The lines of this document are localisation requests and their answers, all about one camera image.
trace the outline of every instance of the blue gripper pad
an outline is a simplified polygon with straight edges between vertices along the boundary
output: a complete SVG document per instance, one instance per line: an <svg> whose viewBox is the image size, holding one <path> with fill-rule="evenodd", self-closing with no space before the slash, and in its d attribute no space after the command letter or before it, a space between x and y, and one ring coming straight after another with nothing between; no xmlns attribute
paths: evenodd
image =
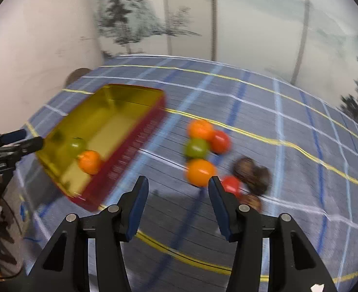
<svg viewBox="0 0 358 292"><path fill-rule="evenodd" d="M118 201L121 208L121 224L118 230L120 241L129 242L139 229L142 213L149 193L149 182L140 175L133 190L122 194Z"/></svg>
<svg viewBox="0 0 358 292"><path fill-rule="evenodd" d="M209 197L221 234L230 243L238 241L241 233L236 213L238 200L232 193L225 191L216 176L209 180Z"/></svg>
<svg viewBox="0 0 358 292"><path fill-rule="evenodd" d="M3 145L9 145L11 143L23 140L26 137L26 130L19 129L17 131L12 131L11 133L4 134L1 138Z"/></svg>

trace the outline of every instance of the metal screw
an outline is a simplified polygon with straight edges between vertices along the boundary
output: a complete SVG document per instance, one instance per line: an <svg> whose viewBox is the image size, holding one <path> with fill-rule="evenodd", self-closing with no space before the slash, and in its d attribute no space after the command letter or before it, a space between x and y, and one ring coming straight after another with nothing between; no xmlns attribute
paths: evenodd
<svg viewBox="0 0 358 292"><path fill-rule="evenodd" d="M110 205L107 209L110 213L115 213L119 211L119 206L118 205Z"/></svg>
<svg viewBox="0 0 358 292"><path fill-rule="evenodd" d="M283 213L281 215L281 219L285 222L289 222L291 220L291 215L290 214L287 214L287 213Z"/></svg>
<svg viewBox="0 0 358 292"><path fill-rule="evenodd" d="M68 222L73 222L76 219L76 215L75 214L68 214L67 217L65 218Z"/></svg>
<svg viewBox="0 0 358 292"><path fill-rule="evenodd" d="M238 209L241 211L241 212L249 212L250 210L250 207L246 204L241 204Z"/></svg>

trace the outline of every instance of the brown toy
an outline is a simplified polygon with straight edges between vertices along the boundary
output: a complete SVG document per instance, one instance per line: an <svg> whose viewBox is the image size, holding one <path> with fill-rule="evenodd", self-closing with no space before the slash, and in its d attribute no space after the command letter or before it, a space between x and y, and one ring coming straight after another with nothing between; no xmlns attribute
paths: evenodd
<svg viewBox="0 0 358 292"><path fill-rule="evenodd" d="M251 193L242 194L238 201L240 204L249 205L251 208L254 208L257 212L261 213L261 200L258 196Z"/></svg>
<svg viewBox="0 0 358 292"><path fill-rule="evenodd" d="M233 175L244 183L254 181L253 170L255 163L252 158L242 157L238 159L233 165Z"/></svg>
<svg viewBox="0 0 358 292"><path fill-rule="evenodd" d="M270 171L266 167L256 166L253 175L254 181L247 183L248 189L255 195L263 195L271 184Z"/></svg>
<svg viewBox="0 0 358 292"><path fill-rule="evenodd" d="M271 184L268 168L256 166L249 157L242 157L234 163L233 175L244 182L254 195L263 195Z"/></svg>

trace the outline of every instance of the yellow line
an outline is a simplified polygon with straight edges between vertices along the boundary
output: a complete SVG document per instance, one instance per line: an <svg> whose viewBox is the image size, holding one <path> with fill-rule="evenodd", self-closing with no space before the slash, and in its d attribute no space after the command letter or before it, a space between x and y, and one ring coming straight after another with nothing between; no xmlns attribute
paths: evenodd
<svg viewBox="0 0 358 292"><path fill-rule="evenodd" d="M101 204L100 205L100 210L104 210L106 208L105 205ZM180 262L183 262L185 264L191 265L193 267L197 267L200 269L204 269L207 271L212 271L212 272L216 272L219 274L224 274L227 276L230 276L231 274L231 268L230 267L225 267L223 265L217 265L217 264L212 264L203 260L199 260L196 258L192 258L191 256L185 255L183 253L181 253L180 251L177 251L175 249L172 249L170 247L168 247L167 245L164 245L162 243L160 243L159 241L155 240L154 238L148 236L147 234L145 234L143 231L138 230L136 233L136 237L140 240L142 240L144 243L146 243L147 245L155 248L156 250L165 253L167 255L170 255L171 257L175 258L176 260L179 260ZM350 273L347 274L345 276L339 277L339 278L333 278L334 282L340 281L347 281L350 279L353 279L355 277L358 277L358 271L354 272L354 273ZM269 276L268 275L261 275L260 276L260 281L261 282L268 282L269 280Z"/></svg>
<svg viewBox="0 0 358 292"><path fill-rule="evenodd" d="M192 115L192 114L189 114L189 115L191 115L192 118L200 119L199 117L196 117L195 115ZM233 127L230 127L228 125L219 123L217 121L213 121L213 122L216 125L219 125L219 126L224 125L224 127L233 130ZM26 126L28 127L28 129L30 130L30 132L32 133L33 136L35 136L35 137L38 136L38 133L34 130L33 126L29 122L26 122ZM258 136L258 135L255 135L255 134L252 134L252 133L249 133L249 132L246 132L246 133L251 134L251 135L253 135L255 137ZM106 205L104 205L104 204L101 204L99 206L99 210L104 210L105 208L106 208ZM170 247L158 242L157 240L155 240L152 237L148 236L147 234L145 234L141 230L137 231L136 237L139 238L140 240L142 240L143 242L145 242L146 244L150 245L151 247L159 250L160 252L168 254L168 255L172 256L173 258L175 258L175 259L177 259L177 260L179 260L179 261L181 261L183 263L189 264L189 265L191 265L193 267L201 268L201 269L208 270L208 271L213 271L213 272L228 275L228 276L231 273L231 268L229 268L229 267L225 267L225 266L217 265L217 264L212 264L212 263L209 263L209 262L205 262L205 261L202 261L202 260L187 256L187 255L185 255L185 254L183 254L183 253L181 253L181 252L179 252L179 251L177 251L175 249L172 249L172 248L170 248ZM333 278L333 281L334 282L337 282L337 280L339 280L340 282L347 281L347 280L353 279L353 278L355 278L357 276L358 276L358 271L354 272L354 273L347 274L347 275L342 276L340 278ZM268 279L269 279L268 275L261 275L260 276L260 281L261 282L268 282Z"/></svg>
<svg viewBox="0 0 358 292"><path fill-rule="evenodd" d="M276 139L266 138L266 137L263 137L263 136L260 136L260 135L257 135L257 134L250 133L248 131L244 131L243 129L232 127L232 126L226 125L224 123L214 121L212 119L201 118L199 116L196 116L196 115L193 115L193 114L190 114L190 113L176 111L176 110L172 110L172 109L166 109L166 110L168 112L170 112L170 113L180 114L180 115L183 115L185 117L192 118L192 119L205 119L205 120L209 121L210 123L212 123L214 125L230 129L231 131L235 131L237 133L243 134L243 135L251 137L253 139L260 140L260 141L262 141L264 143L267 143L267 144L270 144L270 145L276 145L276 146L284 145L284 146L287 146L287 147L294 148L295 150L297 150L298 152L302 153L304 156L306 156L307 158L309 158L312 161L316 162L317 164L321 164L327 170L331 170L331 171L337 173L338 175L340 175L341 177L343 177L343 178L349 180L350 182L358 185L358 180L357 179L346 175L344 172L338 170L337 168L331 166L330 164L327 164L326 162L320 160L319 158L311 155L310 153L308 153L307 151L305 151L304 149L302 149L298 145L295 145L294 143L291 143L291 142L288 142L288 141L285 141L285 140L276 140Z"/></svg>
<svg viewBox="0 0 358 292"><path fill-rule="evenodd" d="M254 83L250 83L238 78L233 78L233 77L228 77L228 76L224 76L224 75L218 75L215 73L210 73L210 72L205 72L205 71L199 71L199 70L192 70L192 69L183 69L183 68L178 68L178 67L162 67L162 66L143 66L143 65L136 65L136 64L118 64L118 65L114 65L114 66L101 66L101 67L140 67L140 68L159 68L159 69L174 69L174 70L180 70L180 71L186 71L186 72L193 72L193 73L200 73L202 75L209 75L209 76L214 76L214 77L218 77L218 78L222 78L222 79L228 79L228 80L233 80L233 81L238 81L238 82L242 82L245 83L247 85L251 85L252 87L256 87L258 89L262 89L268 92L272 92L275 93L275 91L262 87L260 85L254 84ZM343 128L345 131L348 131L349 133L351 133L354 137L356 137L358 139L358 135L353 133L351 130L349 130L348 128L346 128L345 126L343 126L341 123L337 122L336 120L328 117L326 114L323 114L322 112L318 111L317 109L308 106L306 104L304 104L303 102L300 102L298 100L295 100L285 94L280 93L280 95L286 99L289 99L295 103L298 103L304 107L308 107L310 110L318 113L319 115L323 116L324 118L327 118L328 120L332 121L334 124L337 124L339 127Z"/></svg>
<svg viewBox="0 0 358 292"><path fill-rule="evenodd" d="M87 92L82 90L72 90L72 89L63 89L66 92L75 92L75 93L83 93L83 94L94 94L94 92Z"/></svg>
<svg viewBox="0 0 358 292"><path fill-rule="evenodd" d="M34 127L32 126L32 124L30 124L27 121L27 122L25 122L25 125L27 126L28 130L30 130L30 132L32 133L32 136L34 136L34 137L39 136L38 133L36 132L36 130L34 129Z"/></svg>

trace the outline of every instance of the orange ball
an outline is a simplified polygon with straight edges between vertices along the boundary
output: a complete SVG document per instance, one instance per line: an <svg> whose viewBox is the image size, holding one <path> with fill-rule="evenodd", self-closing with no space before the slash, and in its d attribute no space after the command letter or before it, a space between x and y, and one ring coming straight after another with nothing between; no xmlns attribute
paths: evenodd
<svg viewBox="0 0 358 292"><path fill-rule="evenodd" d="M195 119L187 127L187 133L190 138L201 138L207 141L213 137L213 125L205 119Z"/></svg>
<svg viewBox="0 0 358 292"><path fill-rule="evenodd" d="M224 131L214 131L210 141L211 151L216 154L223 154L230 150L230 137Z"/></svg>
<svg viewBox="0 0 358 292"><path fill-rule="evenodd" d="M216 174L216 167L207 160L193 159L187 164L187 180L195 186L208 186L210 178Z"/></svg>
<svg viewBox="0 0 358 292"><path fill-rule="evenodd" d="M79 168L88 174L97 174L102 166L101 156L94 150L86 150L78 158Z"/></svg>

